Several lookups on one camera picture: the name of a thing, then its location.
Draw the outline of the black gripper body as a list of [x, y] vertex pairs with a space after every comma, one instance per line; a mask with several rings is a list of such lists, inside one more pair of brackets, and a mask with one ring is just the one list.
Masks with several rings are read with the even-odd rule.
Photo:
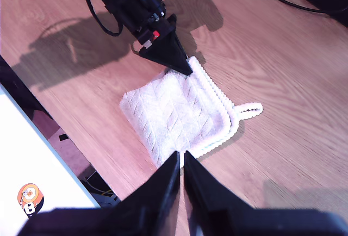
[[142, 45], [170, 45], [171, 24], [166, 20], [163, 0], [102, 0], [119, 24], [118, 36], [126, 27]]

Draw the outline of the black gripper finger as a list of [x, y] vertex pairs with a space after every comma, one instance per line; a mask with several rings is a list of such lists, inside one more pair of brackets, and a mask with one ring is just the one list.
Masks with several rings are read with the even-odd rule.
[[176, 151], [117, 205], [39, 213], [24, 224], [19, 235], [174, 235], [179, 196], [180, 156]]
[[139, 56], [164, 65], [186, 76], [192, 74], [187, 62], [187, 55], [178, 39], [176, 30], [172, 29], [165, 36], [160, 35], [149, 47], [142, 47]]
[[172, 14], [167, 21], [169, 32], [163, 40], [165, 57], [169, 62], [186, 62], [188, 57], [176, 33], [177, 16]]
[[250, 206], [188, 151], [184, 187], [204, 235], [347, 235], [347, 223], [330, 212]]

